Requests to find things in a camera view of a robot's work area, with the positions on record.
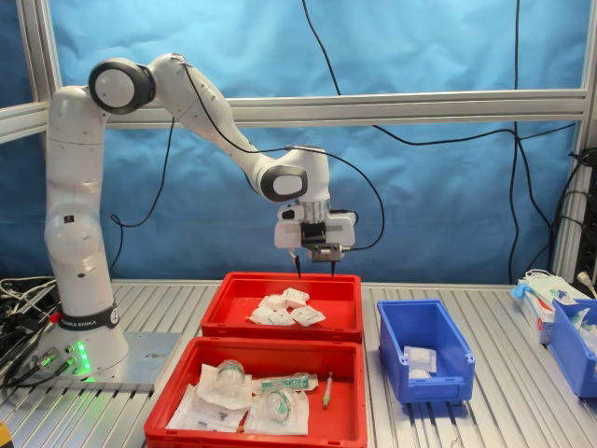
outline aluminum frame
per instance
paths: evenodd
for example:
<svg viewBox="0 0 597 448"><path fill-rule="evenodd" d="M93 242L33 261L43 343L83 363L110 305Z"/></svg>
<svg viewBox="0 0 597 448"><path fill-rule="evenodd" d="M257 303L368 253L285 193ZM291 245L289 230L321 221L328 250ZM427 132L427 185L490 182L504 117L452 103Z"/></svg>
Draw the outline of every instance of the aluminum frame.
<svg viewBox="0 0 597 448"><path fill-rule="evenodd" d="M360 126L371 124L457 123L477 121L577 120L575 151L597 144L594 110L597 11L591 0L583 82L580 89L535 91L460 91L293 98L230 99L240 127ZM21 37L35 103L0 109L0 143L42 133L48 101L62 86L49 0L16 0ZM170 125L170 116L149 105L129 116L114 116L108 127L152 129ZM580 169L574 189L587 191L590 170ZM564 213L584 216L586 200L573 195ZM558 238L554 270L572 280L580 229L565 221Z"/></svg>
<svg viewBox="0 0 597 448"><path fill-rule="evenodd" d="M583 70L582 88L590 92L585 102L583 118L576 126L576 141L574 152L578 154L582 148L597 146L597 110L595 109L595 95L597 85L595 82L597 72L597 5L593 0L590 4L590 23ZM570 172L576 165L571 162ZM581 167L571 188L579 191L589 191L591 169ZM564 216L578 221L584 221L587 198L584 194L573 194L562 209ZM568 282L572 282L576 275L576 259L580 246L582 229L574 222L566 219L562 221L558 243L556 247L553 270Z"/></svg>

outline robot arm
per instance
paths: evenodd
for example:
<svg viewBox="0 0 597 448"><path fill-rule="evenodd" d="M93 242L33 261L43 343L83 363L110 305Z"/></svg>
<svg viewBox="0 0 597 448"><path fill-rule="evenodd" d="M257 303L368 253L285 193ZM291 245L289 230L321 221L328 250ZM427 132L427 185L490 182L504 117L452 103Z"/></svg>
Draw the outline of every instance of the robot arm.
<svg viewBox="0 0 597 448"><path fill-rule="evenodd" d="M278 212L274 241L306 247L313 261L338 261L354 244L354 215L330 214L329 174L323 149L295 147L280 159L257 150L237 129L220 91L179 54L148 66L108 60L89 86L63 87L49 107L45 240L61 296L58 326L39 341L75 360L63 374L89 376L118 364L128 345L118 324L104 239L100 199L104 127L109 114L127 114L155 100L192 132L222 148L269 201L294 201Z"/></svg>
<svg viewBox="0 0 597 448"><path fill-rule="evenodd" d="M313 261L339 261L354 244L354 216L329 214L324 150L295 147L277 160L259 153L236 127L226 98L182 55L164 54L147 67L104 61L92 70L89 88L94 102L113 114L155 100L183 126L224 150L254 191L276 203L297 201L278 213L277 247L303 246Z"/></svg>

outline slatted table surface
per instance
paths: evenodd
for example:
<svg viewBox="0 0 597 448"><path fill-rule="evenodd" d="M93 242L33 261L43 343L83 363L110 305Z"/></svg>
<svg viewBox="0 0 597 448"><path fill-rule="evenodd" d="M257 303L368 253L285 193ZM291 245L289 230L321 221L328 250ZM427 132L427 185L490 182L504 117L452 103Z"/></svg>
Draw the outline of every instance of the slatted table surface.
<svg viewBox="0 0 597 448"><path fill-rule="evenodd" d="M182 333L157 391L36 387L0 407L15 446L141 447L143 423L219 282L115 281L121 325L129 331ZM465 335L477 367L473 399L401 406L378 355L376 302L441 299ZM597 448L597 400L578 399L547 348L508 295L508 287L363 285L369 446L380 448Z"/></svg>

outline mounting plate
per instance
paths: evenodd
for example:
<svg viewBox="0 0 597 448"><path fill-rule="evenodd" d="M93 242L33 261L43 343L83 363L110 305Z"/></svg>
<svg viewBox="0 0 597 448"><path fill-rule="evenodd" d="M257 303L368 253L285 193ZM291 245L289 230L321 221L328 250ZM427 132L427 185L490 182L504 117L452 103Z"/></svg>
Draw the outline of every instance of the mounting plate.
<svg viewBox="0 0 597 448"><path fill-rule="evenodd" d="M48 381L48 385L87 388L93 383L104 390L153 391L163 374L164 366L176 350L180 333L125 331L124 337L129 344L129 353L116 366L94 373L82 381L64 378Z"/></svg>

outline cardboard box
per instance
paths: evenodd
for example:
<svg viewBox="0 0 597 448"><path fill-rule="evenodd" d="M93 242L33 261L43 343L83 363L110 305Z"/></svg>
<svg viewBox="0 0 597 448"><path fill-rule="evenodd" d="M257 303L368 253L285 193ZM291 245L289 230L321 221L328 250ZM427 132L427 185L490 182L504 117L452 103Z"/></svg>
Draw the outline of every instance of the cardboard box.
<svg viewBox="0 0 597 448"><path fill-rule="evenodd" d="M551 341L551 331L555 314L547 303L539 299L533 292L526 291L522 299L514 299L522 309L522 313L532 329L539 343Z"/></svg>

